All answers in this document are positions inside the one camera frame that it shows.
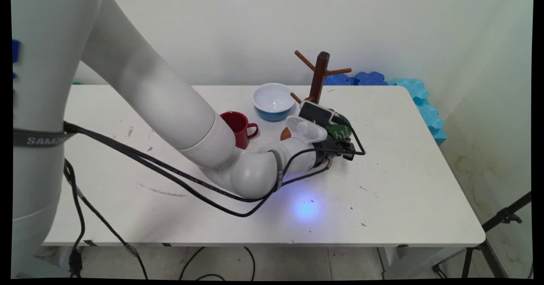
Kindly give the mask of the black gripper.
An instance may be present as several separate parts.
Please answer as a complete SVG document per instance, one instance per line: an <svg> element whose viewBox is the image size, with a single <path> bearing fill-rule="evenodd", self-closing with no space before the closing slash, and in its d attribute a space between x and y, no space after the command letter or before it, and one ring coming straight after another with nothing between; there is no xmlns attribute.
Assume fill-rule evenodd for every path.
<svg viewBox="0 0 544 285"><path fill-rule="evenodd" d="M315 149L334 149L342 151L342 153L332 151L315 151L315 163L314 168L320 166L328 157L342 156L342 158L353 161L355 154L349 152L355 152L356 148L353 143L346 140L335 140L333 137L327 137L325 141L314 143Z"/></svg>

